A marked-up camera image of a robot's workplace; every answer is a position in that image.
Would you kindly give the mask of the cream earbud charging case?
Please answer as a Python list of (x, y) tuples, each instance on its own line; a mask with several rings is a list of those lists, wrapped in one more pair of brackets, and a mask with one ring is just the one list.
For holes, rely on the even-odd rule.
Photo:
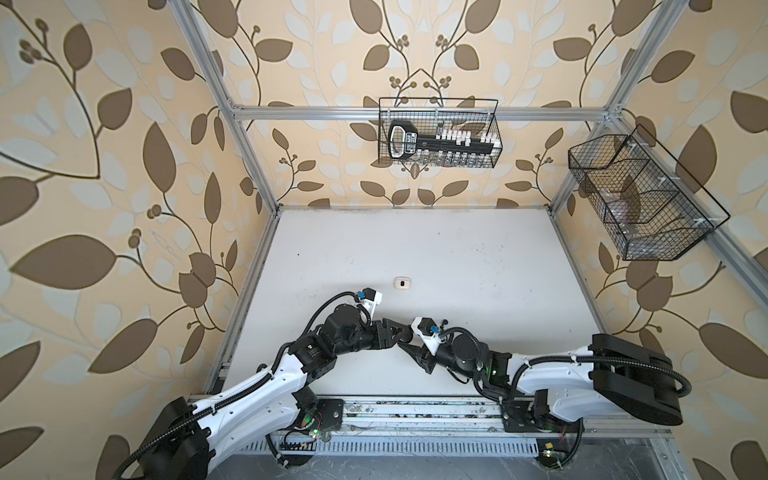
[(408, 277), (396, 277), (393, 284), (397, 290), (408, 290), (412, 286), (412, 281)]

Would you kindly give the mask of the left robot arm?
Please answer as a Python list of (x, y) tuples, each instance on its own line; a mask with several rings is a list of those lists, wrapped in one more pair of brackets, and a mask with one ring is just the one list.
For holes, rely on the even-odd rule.
[(170, 402), (112, 478), (122, 479), (138, 465), (145, 479), (204, 479), (246, 444), (314, 418), (317, 398), (309, 386), (329, 373), (339, 356), (412, 340), (410, 326), (374, 319), (381, 298), (371, 288), (336, 294), (321, 306), (331, 311), (326, 320), (314, 313), (271, 365), (218, 394)]

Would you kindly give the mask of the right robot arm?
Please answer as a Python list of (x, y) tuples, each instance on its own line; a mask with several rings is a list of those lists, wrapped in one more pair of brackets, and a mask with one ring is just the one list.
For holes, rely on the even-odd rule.
[(539, 356), (493, 351), (463, 327), (414, 326), (411, 335), (421, 343), (399, 346), (426, 373), (442, 367), (502, 410), (531, 398), (534, 424), (628, 414), (679, 426), (680, 401), (692, 391), (666, 355), (610, 334), (595, 334), (573, 351)]

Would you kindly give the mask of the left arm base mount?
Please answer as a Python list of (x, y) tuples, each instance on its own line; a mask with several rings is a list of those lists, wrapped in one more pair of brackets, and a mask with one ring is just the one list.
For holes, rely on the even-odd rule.
[(266, 443), (277, 463), (286, 469), (306, 464), (320, 444), (330, 441), (332, 433), (341, 428), (344, 406), (342, 399), (320, 399), (302, 410), (293, 425), (277, 433), (278, 442), (268, 434)]

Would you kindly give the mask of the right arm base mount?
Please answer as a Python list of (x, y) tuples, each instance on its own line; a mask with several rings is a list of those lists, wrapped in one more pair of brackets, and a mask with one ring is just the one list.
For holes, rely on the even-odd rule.
[(500, 405), (505, 433), (540, 433), (535, 438), (536, 462), (545, 470), (564, 470), (578, 452), (585, 428), (583, 420), (569, 422), (552, 415), (537, 399), (517, 399)]

